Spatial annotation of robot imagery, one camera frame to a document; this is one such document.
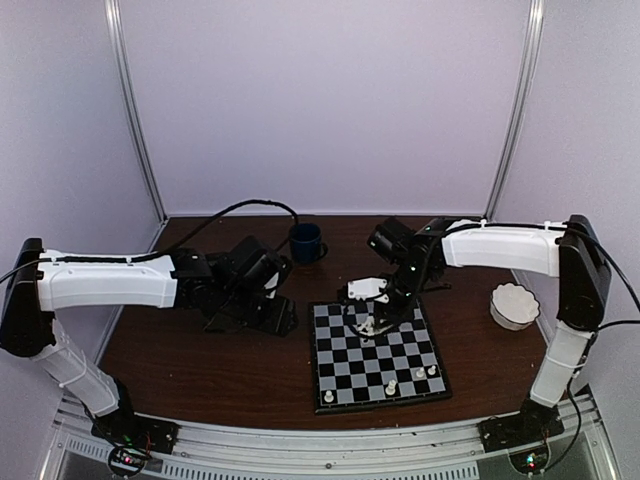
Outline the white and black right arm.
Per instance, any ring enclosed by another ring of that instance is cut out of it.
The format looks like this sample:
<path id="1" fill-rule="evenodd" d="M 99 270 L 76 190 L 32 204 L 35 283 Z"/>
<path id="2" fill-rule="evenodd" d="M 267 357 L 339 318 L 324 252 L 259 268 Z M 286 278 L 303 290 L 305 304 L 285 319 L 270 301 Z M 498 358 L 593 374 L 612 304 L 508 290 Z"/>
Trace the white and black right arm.
<path id="1" fill-rule="evenodd" d="M 555 333 L 529 390 L 531 405 L 512 423 L 519 440 L 535 440 L 550 426 L 549 410 L 581 369 L 604 320 L 613 262 L 589 219 L 574 214 L 564 222 L 519 224 L 444 217 L 413 230 L 390 217 L 368 243 L 397 269 L 354 280 L 347 290 L 352 299 L 379 303 L 374 316 L 378 328 L 403 322 L 426 283 L 440 279 L 448 268 L 526 271 L 557 279 Z"/>

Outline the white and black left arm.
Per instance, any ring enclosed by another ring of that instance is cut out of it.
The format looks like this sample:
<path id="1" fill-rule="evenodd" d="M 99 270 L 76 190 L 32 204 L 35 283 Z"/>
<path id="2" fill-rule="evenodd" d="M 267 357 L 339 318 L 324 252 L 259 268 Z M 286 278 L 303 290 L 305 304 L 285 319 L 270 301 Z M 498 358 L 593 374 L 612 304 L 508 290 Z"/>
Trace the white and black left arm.
<path id="1" fill-rule="evenodd" d="M 137 442 L 144 424 L 124 387 L 90 362 L 55 320 L 59 310 L 91 306 L 194 309 L 214 330 L 220 320 L 284 337 L 297 326 L 295 304 L 278 294 L 290 261 L 257 238 L 229 252 L 174 247 L 141 256 L 80 256 L 23 244 L 1 315 L 1 347 L 39 363 L 123 444 Z"/>

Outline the white chess king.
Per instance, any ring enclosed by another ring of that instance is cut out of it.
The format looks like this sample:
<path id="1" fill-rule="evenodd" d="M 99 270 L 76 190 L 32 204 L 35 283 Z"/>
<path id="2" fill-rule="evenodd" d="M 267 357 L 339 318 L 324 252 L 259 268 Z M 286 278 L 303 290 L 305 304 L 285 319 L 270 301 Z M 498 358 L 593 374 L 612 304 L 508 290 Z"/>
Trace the white chess king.
<path id="1" fill-rule="evenodd" d="M 392 379 L 388 382 L 385 387 L 385 395 L 388 397 L 393 397 L 397 392 L 397 381 Z"/>

